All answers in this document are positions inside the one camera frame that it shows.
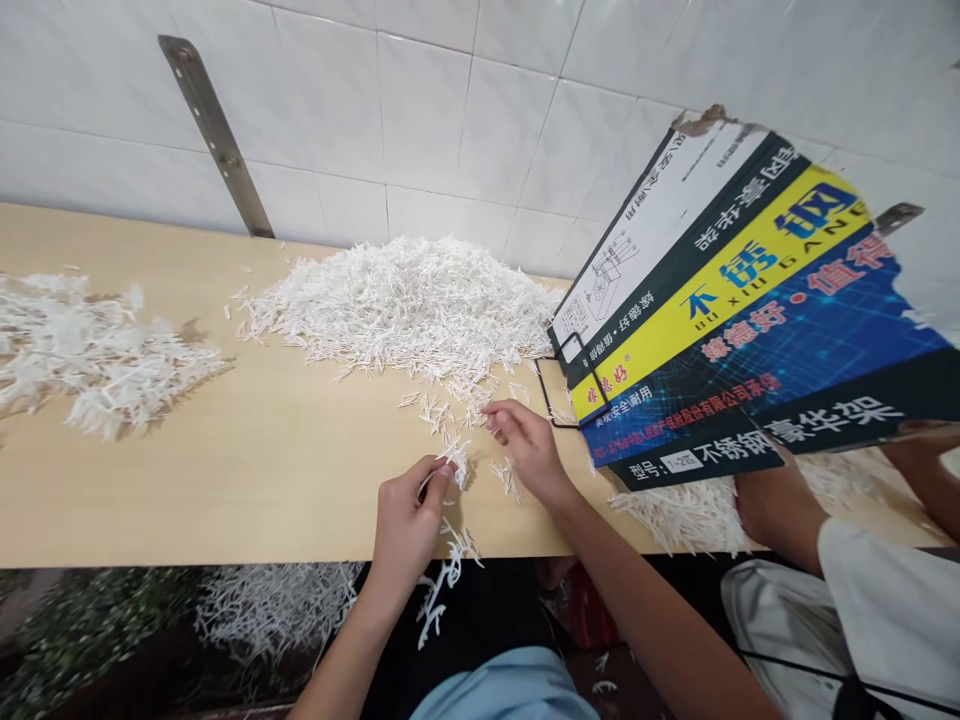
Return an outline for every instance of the forearm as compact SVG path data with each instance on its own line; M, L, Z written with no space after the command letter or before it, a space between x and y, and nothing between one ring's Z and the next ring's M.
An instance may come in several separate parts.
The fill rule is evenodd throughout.
M400 609L365 587L289 720L350 720L360 716L370 683Z
M923 504L927 515L960 543L960 479L935 455L921 456L898 443L881 448Z
M677 717L777 717L734 652L582 496L552 514Z

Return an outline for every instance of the light blue shirt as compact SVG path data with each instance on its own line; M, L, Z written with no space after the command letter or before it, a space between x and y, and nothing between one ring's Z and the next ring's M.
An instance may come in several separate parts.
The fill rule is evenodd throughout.
M473 672L444 680L410 720L599 720L577 694L563 661L545 647L510 650Z

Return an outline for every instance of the yellow stripe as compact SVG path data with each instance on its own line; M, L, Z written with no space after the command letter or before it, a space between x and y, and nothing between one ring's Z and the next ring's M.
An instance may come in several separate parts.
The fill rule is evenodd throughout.
M818 230L807 241L819 242L820 244L812 246L804 254L805 240L779 230L774 220L779 215L788 214L794 203L804 198L816 185L822 182L829 183L852 195L857 194L849 184L833 173L815 165L808 168L733 240L727 243L679 292L665 302L626 342L600 363L597 374L601 378L609 378L613 385L613 391L607 393L610 400L632 388L637 381L645 378L737 313L743 312L745 308L756 303L767 292L796 274L825 252L836 247L849 235L869 222L870 217L863 211L862 203L857 204L861 211L859 215L851 212L857 205L836 212L829 216L830 224L835 225L838 221L845 220L846 226L832 235L824 232L823 229ZM796 258L796 262L787 268L781 267L779 263L774 263L769 269L761 271L759 277L766 280L766 285L759 290L750 289L750 297L744 298L739 288L720 273L720 268L734 260L751 240L756 241L767 253L776 255L780 261L793 257ZM703 287L698 294L708 293L718 298L709 304L711 312L716 312L717 319L706 323L704 327L698 330L696 325L703 319L703 315L698 314L696 318L691 319L690 303L686 301L701 286ZM727 299L732 296L741 299L740 304L733 306L727 302ZM627 378L624 382L618 384L615 382L614 370L621 364L627 371ZM596 382L594 382L592 375L588 375L572 392L574 408L577 417L581 420L599 409L602 404L602 400L595 403L587 402L587 394L591 388L596 388Z

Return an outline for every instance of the hand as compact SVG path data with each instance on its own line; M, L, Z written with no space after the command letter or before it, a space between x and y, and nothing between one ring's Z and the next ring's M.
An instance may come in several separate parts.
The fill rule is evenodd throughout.
M373 564L364 590L398 616L423 575L440 535L443 494L457 467L446 458L422 457L400 477L380 486ZM420 486L436 471L421 504Z
M487 429L504 445L523 484L547 508L579 497L553 439L550 423L516 400L498 400L483 408Z
M887 460L904 473L941 467L940 456L960 446L960 427L939 420L901 423L901 438L880 446Z
M830 516L810 491L793 454L772 444L784 467L733 476L740 523L752 540L822 578L817 539Z

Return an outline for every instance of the black wire frame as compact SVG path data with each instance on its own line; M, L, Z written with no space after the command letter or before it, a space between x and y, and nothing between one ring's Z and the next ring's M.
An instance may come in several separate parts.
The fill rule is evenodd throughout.
M580 349L581 349L581 350L585 350L585 349L586 349L586 348L583 346L583 340L580 338L580 333L574 331L574 332L572 332L572 333L567 337L566 340L564 340L562 343L560 343L560 347L559 347L559 349L557 350L557 355L562 354L562 353L563 353L563 348L565 348L565 347L567 346L567 343L569 343L571 340L574 340L574 339L576 339L577 344L580 346ZM547 404L547 411L548 411L548 412L550 411L550 398L549 398L549 396L547 395L547 386L546 386L546 384L543 382L543 372L540 370L540 361L541 361L541 360L556 360L557 362L559 362L559 358L557 357L557 355L554 355L553 357L542 357L542 358L534 358L534 359L533 359L534 364L537 366L537 377L540 379L540 391L543 393L543 401ZM585 423L578 423L577 425L566 425L566 424L564 424L564 423L558 423L558 422L557 422L557 419L556 419L555 417L553 417L553 413L551 412L551 413L550 413L550 422L553 423L553 426L554 426L555 428L559 428L559 429L561 429L561 430L581 430L581 429L585 428L587 425L592 425L592 424L595 423L597 420L599 420L601 417L603 417L603 416L606 415L608 412L610 412L610 407L611 407L611 406L610 406L610 400L607 399L607 394L603 391L603 383L600 382L600 377L597 375L597 368L594 366L593 361L590 359L590 356L589 356L588 353L584 353L584 354L583 354L583 361L587 364L587 367L590 368L590 374L593 375L593 379L594 379L594 380L596 381L596 383L597 383L597 389L600 390L600 396L603 398L603 406L602 406L602 408L601 408L601 409L603 410L603 412L597 413L597 414L594 415L590 420L587 420Z

